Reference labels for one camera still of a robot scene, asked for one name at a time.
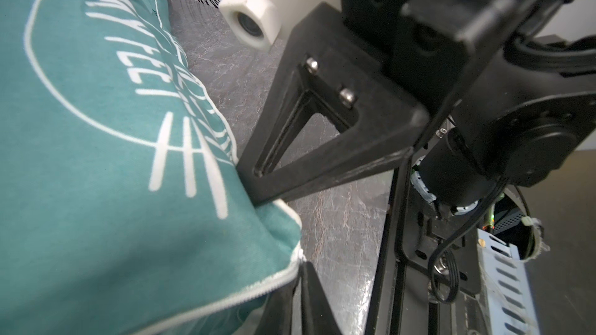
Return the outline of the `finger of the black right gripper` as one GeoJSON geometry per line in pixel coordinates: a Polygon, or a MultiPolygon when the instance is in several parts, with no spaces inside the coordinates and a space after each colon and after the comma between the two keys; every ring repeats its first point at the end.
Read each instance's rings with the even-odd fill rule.
{"type": "Polygon", "coordinates": [[[384,62],[327,3],[294,27],[237,164],[253,204],[300,199],[412,154],[429,114],[384,62]]]}

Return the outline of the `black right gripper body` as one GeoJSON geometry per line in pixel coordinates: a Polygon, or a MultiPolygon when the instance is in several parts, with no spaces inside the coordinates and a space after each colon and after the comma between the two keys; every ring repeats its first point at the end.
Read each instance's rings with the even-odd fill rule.
{"type": "Polygon", "coordinates": [[[540,37],[572,1],[341,0],[349,28],[386,55],[383,73],[428,110],[418,145],[455,121],[418,167],[432,199],[534,186],[594,132],[594,37],[540,37]]]}

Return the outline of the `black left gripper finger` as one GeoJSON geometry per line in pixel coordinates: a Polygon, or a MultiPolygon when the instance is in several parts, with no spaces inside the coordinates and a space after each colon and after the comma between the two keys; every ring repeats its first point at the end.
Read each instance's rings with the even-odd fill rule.
{"type": "Polygon", "coordinates": [[[293,296],[300,287],[301,333],[340,334],[332,308],[314,265],[303,262],[298,277],[273,291],[255,330],[256,334],[290,334],[293,320],[293,296]]]}

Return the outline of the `teal pillow with cat print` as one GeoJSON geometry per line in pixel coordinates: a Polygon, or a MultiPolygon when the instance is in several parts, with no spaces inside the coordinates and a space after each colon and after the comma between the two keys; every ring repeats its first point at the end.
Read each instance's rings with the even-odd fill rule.
{"type": "Polygon", "coordinates": [[[290,333],[301,221],[236,154],[169,0],[1,0],[1,332],[290,333]]]}

